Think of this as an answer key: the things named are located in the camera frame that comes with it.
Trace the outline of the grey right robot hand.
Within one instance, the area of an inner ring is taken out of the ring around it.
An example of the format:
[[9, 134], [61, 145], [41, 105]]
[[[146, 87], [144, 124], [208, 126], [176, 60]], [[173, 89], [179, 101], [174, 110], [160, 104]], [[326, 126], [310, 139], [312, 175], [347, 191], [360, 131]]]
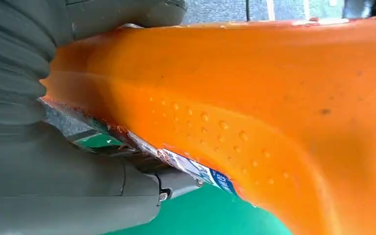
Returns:
[[183, 0], [0, 0], [0, 235], [98, 235], [156, 217], [158, 180], [46, 123], [41, 79], [58, 47], [185, 13]]

